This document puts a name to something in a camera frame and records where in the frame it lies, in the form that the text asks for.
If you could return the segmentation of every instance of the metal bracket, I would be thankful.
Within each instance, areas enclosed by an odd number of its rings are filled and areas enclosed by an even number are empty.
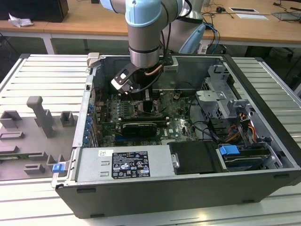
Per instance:
[[[245,109],[246,107],[251,106],[248,100],[230,100],[227,103],[227,107],[229,109],[229,115],[236,116],[237,115],[237,108]]]

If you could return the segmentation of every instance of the slotted metal surface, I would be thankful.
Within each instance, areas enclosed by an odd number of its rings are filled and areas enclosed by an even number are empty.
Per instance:
[[[23,59],[0,92],[0,114],[17,110],[34,116],[26,102],[29,96],[42,96],[44,109],[53,116],[62,111],[79,114],[87,75],[86,55],[30,55]]]
[[[255,59],[234,58],[262,99],[301,147],[301,100],[265,64]],[[240,84],[234,87],[246,98]]]

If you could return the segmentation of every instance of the white sticker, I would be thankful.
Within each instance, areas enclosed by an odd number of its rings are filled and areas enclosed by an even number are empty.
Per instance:
[[[114,150],[99,150],[98,156],[112,156]]]

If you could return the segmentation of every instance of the desk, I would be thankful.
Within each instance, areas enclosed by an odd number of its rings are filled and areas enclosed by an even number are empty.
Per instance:
[[[274,6],[274,0],[215,0],[216,4],[222,4],[228,13],[233,13],[229,7],[254,8],[258,14],[271,14],[284,12],[280,7]],[[282,1],[282,6],[292,11],[290,7],[301,8],[301,3]],[[216,5],[204,7],[203,11],[215,11]],[[301,47],[301,24],[298,22],[280,22],[275,16],[266,16],[268,20],[241,19],[236,14],[216,14],[213,18],[215,28],[221,34],[220,44],[266,46],[266,47]],[[211,23],[209,16],[204,17]],[[210,43],[212,37],[207,31],[202,43]]]
[[[283,11],[273,6],[274,0],[215,0],[228,12],[229,7],[254,8],[260,14]],[[93,40],[127,40],[127,24],[123,15],[104,9],[101,4],[90,1],[68,0],[69,13],[62,23],[34,22],[34,26],[17,28],[7,21],[0,21],[0,32],[6,36],[39,37],[44,40],[47,52],[55,53],[52,38],[93,39]],[[282,2],[284,7],[301,8],[300,3]],[[215,15],[214,25],[221,34],[220,44],[301,47],[301,25],[299,23],[279,22],[272,15],[269,20],[240,19],[237,15]],[[205,31],[202,47],[207,47],[213,34]]]

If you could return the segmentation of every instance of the black plastic cover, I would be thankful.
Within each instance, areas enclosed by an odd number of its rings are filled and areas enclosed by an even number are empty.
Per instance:
[[[177,155],[180,164],[180,167],[175,169],[176,175],[222,172],[216,148],[212,141],[170,143],[170,153]]]

